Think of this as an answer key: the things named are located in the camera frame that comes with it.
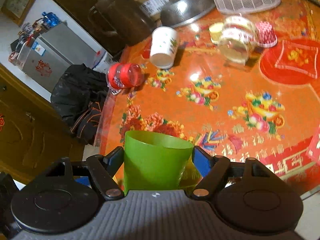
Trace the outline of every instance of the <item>refrigerator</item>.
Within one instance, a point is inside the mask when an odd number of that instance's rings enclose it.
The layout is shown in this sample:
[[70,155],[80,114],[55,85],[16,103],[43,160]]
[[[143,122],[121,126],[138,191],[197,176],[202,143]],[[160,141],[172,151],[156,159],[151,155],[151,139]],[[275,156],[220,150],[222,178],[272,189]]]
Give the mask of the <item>refrigerator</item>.
[[22,71],[51,93],[70,65],[90,67],[95,55],[96,52],[62,22],[35,39]]

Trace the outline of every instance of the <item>black bag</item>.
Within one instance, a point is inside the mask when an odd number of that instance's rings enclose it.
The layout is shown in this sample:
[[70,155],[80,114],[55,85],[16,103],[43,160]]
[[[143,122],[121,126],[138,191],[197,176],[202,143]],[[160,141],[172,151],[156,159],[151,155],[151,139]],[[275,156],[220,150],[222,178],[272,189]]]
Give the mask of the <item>black bag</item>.
[[55,85],[51,105],[73,134],[93,144],[107,91],[105,74],[71,65]]

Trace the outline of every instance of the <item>barcode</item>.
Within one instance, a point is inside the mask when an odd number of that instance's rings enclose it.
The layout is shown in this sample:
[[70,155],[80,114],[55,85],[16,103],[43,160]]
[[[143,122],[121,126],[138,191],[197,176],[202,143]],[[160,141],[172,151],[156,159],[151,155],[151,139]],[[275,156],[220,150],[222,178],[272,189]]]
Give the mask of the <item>barcode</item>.
[[161,11],[162,7],[169,2],[169,0],[148,0],[141,6],[149,16],[153,16]]

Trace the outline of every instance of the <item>white paper cup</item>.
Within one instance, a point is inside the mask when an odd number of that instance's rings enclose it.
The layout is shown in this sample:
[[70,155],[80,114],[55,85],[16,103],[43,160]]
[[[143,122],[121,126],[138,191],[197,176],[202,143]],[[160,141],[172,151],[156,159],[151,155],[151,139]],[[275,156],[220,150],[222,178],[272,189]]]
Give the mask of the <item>white paper cup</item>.
[[152,33],[149,61],[158,68],[171,68],[178,46],[179,35],[173,28],[164,26],[156,28]]

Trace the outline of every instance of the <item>gray ribbed surface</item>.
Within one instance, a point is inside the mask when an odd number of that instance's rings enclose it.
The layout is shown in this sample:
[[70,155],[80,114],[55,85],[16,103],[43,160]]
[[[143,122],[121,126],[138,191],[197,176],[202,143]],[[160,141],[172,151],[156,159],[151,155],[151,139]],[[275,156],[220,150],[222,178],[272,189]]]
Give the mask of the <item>gray ribbed surface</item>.
[[301,240],[294,232],[252,236],[235,231],[217,218],[208,203],[189,199],[183,190],[130,191],[122,200],[104,203],[92,221],[73,232],[42,236],[22,231],[13,239]]

